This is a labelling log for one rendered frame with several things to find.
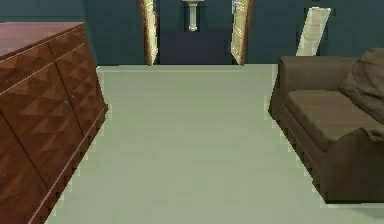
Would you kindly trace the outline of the cream room door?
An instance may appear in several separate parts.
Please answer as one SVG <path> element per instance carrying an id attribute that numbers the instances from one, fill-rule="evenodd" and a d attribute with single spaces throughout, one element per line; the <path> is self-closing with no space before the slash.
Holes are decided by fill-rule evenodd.
<path id="1" fill-rule="evenodd" d="M 152 66 L 158 54 L 157 21 L 154 0 L 140 0 L 140 7 L 144 30 L 146 61 L 148 66 Z"/>
<path id="2" fill-rule="evenodd" d="M 249 22 L 253 0 L 232 1 L 232 38 L 231 54 L 239 65 L 244 65 L 248 42 Z"/>

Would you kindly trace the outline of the brown sofa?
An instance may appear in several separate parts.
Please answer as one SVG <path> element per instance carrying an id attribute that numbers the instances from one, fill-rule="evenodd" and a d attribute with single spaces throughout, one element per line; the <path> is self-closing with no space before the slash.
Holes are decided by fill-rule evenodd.
<path id="1" fill-rule="evenodd" d="M 384 125 L 341 92 L 357 61 L 282 56 L 269 105 L 325 203 L 384 203 Z"/>

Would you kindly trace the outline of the red-brown wooden sideboard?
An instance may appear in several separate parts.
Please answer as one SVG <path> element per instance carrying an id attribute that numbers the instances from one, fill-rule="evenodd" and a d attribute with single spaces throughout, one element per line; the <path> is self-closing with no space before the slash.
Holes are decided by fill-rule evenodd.
<path id="1" fill-rule="evenodd" d="M 84 23 L 0 23 L 0 224 L 45 223 L 107 110 Z"/>

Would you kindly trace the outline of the brown sofa cushion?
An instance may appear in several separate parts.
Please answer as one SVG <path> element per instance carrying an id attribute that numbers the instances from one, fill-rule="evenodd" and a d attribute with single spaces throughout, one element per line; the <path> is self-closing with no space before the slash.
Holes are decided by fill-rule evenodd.
<path id="1" fill-rule="evenodd" d="M 384 48 L 366 50 L 339 84 L 355 105 L 384 125 Z"/>

